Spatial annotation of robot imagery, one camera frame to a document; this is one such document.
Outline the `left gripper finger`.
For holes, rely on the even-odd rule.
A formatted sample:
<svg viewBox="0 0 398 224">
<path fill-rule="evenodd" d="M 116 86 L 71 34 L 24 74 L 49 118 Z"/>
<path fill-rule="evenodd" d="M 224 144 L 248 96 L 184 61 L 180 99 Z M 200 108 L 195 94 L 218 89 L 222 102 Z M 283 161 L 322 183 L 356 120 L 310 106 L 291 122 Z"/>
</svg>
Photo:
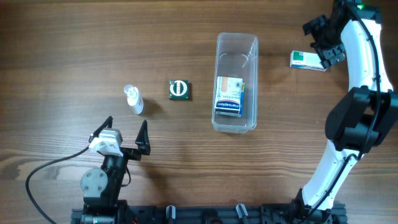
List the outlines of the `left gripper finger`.
<svg viewBox="0 0 398 224">
<path fill-rule="evenodd" d="M 148 127 L 146 120 L 142 122 L 135 143 L 137 145 L 137 150 L 141 154 L 146 156 L 150 155 L 150 142 L 149 142 Z"/>
<path fill-rule="evenodd" d="M 102 132 L 104 128 L 112 128 L 112 125 L 113 125 L 113 117 L 108 116 L 105 122 L 90 135 L 90 138 L 91 139 L 97 138 L 100 132 Z"/>
</svg>

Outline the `white green medicine box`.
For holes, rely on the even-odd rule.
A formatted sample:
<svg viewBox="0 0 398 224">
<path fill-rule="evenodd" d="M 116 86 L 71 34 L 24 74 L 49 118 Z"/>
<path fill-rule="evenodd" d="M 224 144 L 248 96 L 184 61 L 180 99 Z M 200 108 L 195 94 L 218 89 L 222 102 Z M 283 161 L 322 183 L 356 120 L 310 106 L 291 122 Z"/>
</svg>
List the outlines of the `white green medicine box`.
<svg viewBox="0 0 398 224">
<path fill-rule="evenodd" d="M 315 53 L 293 50 L 290 54 L 290 67 L 307 70 L 326 71 L 321 64 L 321 59 Z"/>
</svg>

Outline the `white spray bottle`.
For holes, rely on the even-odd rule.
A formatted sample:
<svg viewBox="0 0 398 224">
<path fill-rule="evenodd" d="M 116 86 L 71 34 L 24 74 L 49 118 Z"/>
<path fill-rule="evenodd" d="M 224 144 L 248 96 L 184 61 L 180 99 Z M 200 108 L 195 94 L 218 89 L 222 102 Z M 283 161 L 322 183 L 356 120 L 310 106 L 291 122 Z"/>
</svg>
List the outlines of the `white spray bottle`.
<svg viewBox="0 0 398 224">
<path fill-rule="evenodd" d="M 124 87 L 124 93 L 127 96 L 127 103 L 134 114 L 141 114 L 144 109 L 144 101 L 137 87 L 133 85 L 126 85 Z"/>
</svg>

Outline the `dark green small box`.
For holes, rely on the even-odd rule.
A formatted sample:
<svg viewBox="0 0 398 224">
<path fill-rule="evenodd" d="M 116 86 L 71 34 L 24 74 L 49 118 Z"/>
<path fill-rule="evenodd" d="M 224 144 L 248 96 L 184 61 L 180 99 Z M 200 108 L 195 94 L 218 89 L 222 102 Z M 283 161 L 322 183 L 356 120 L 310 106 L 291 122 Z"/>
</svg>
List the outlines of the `dark green small box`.
<svg viewBox="0 0 398 224">
<path fill-rule="evenodd" d="M 170 100 L 188 100 L 189 99 L 188 80 L 170 80 L 169 81 L 169 99 Z"/>
</svg>

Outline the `blue medicine box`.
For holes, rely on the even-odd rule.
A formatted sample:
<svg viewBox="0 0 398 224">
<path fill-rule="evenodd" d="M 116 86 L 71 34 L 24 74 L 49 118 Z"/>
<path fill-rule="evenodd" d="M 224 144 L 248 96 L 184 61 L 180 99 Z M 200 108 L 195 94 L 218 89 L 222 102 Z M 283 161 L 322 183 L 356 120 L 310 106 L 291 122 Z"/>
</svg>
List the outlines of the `blue medicine box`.
<svg viewBox="0 0 398 224">
<path fill-rule="evenodd" d="M 244 94 L 245 94 L 245 83 L 242 83 L 241 95 L 240 95 L 240 108 L 239 108 L 239 117 L 242 116 L 243 107 L 244 107 Z"/>
</svg>

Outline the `white Hansaplast plaster box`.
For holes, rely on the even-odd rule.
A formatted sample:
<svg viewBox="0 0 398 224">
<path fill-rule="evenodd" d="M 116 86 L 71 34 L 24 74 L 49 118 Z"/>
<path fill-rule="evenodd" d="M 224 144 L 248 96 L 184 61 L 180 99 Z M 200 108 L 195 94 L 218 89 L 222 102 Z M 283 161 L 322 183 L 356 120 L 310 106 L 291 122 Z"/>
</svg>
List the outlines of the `white Hansaplast plaster box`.
<svg viewBox="0 0 398 224">
<path fill-rule="evenodd" d="M 239 117 L 242 78 L 217 77 L 215 113 Z"/>
</svg>

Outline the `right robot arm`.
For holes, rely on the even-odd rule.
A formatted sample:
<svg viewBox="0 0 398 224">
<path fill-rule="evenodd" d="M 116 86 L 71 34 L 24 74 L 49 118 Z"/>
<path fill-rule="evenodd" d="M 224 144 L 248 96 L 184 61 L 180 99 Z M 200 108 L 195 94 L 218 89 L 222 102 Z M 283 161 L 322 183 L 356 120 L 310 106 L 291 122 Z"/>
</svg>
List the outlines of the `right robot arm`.
<svg viewBox="0 0 398 224">
<path fill-rule="evenodd" d="M 347 61 L 349 90 L 325 123 L 327 144 L 312 178 L 282 214 L 287 223 L 339 223 L 335 195 L 354 165 L 380 145 L 397 121 L 397 93 L 381 50 L 381 11 L 361 1 L 334 1 L 330 17 L 302 26 L 320 64 Z"/>
</svg>

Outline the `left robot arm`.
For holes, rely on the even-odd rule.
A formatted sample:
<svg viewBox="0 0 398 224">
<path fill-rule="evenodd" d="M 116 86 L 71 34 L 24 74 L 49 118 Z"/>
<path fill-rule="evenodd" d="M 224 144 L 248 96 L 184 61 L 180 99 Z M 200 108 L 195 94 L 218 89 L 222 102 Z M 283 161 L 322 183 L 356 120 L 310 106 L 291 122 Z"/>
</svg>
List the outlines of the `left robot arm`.
<svg viewBox="0 0 398 224">
<path fill-rule="evenodd" d="M 137 223 L 137 215 L 129 208 L 126 200 L 118 199 L 127 164 L 130 160 L 140 161 L 150 154 L 147 121 L 143 121 L 135 143 L 136 148 L 122 147 L 120 130 L 114 129 L 113 118 L 94 131 L 89 138 L 88 149 L 104 156 L 101 167 L 88 170 L 81 178 L 84 206 L 74 210 L 72 223 Z"/>
</svg>

